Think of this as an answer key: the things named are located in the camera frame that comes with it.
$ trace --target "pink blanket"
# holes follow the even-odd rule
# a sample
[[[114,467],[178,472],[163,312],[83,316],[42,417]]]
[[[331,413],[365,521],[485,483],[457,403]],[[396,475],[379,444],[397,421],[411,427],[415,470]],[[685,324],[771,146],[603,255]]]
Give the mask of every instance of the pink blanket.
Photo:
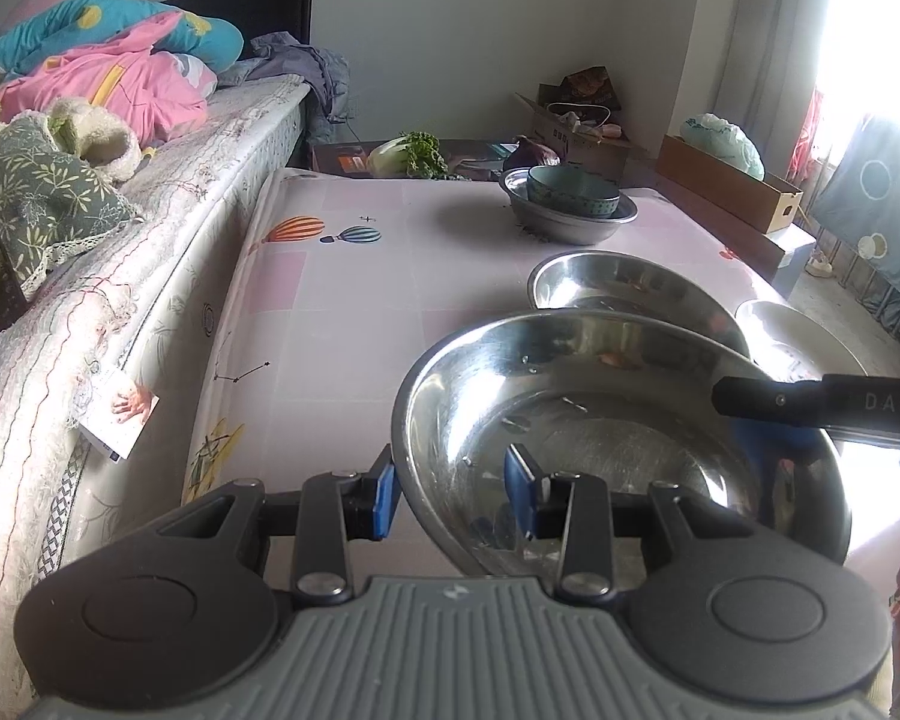
[[[182,15],[158,13],[106,43],[52,56],[29,76],[2,84],[1,119],[9,122],[21,111],[44,111],[59,98],[79,97],[121,117],[142,146],[199,127],[207,116],[199,90],[180,74],[173,55],[151,53]]]

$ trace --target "open cardboard box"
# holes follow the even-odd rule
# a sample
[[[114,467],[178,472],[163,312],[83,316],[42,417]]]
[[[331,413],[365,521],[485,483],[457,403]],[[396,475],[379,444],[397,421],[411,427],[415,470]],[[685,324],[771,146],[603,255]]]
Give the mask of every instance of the open cardboard box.
[[[580,165],[588,172],[597,173],[611,181],[620,181],[624,175],[626,158],[634,146],[630,141],[626,138],[596,138],[573,132],[546,108],[524,95],[517,96],[533,112],[530,136],[535,141],[552,148],[564,163]]]
[[[719,205],[762,233],[782,230],[797,215],[803,192],[775,175],[757,181],[742,170],[667,135],[656,171]]]

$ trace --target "yellow stripe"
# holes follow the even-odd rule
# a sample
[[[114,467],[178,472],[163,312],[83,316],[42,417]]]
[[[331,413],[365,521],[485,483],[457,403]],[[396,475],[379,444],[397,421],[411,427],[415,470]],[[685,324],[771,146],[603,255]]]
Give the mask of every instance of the yellow stripe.
[[[106,76],[103,76],[100,88],[98,88],[96,94],[93,95],[90,104],[106,105],[106,102],[110,99],[110,95],[113,94],[113,90],[116,88],[117,84],[120,83],[120,79],[124,77],[126,71],[127,70],[120,65],[114,65],[110,68],[110,70],[107,71]]]

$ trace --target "gray floor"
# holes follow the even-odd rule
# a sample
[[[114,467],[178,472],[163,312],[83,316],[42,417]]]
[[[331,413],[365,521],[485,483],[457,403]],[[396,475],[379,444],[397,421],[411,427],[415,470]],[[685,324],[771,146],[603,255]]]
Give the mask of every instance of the gray floor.
[[[802,274],[790,304],[826,327],[871,376],[900,376],[900,344],[836,279]]]

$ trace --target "headboard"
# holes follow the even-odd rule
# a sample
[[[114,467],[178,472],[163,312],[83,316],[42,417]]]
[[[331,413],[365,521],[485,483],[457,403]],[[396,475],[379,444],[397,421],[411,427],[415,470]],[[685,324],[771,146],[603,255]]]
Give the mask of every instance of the headboard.
[[[168,0],[166,4],[198,16],[225,19],[244,36],[244,53],[250,56],[250,40],[268,32],[285,30],[300,43],[310,42],[313,0]]]

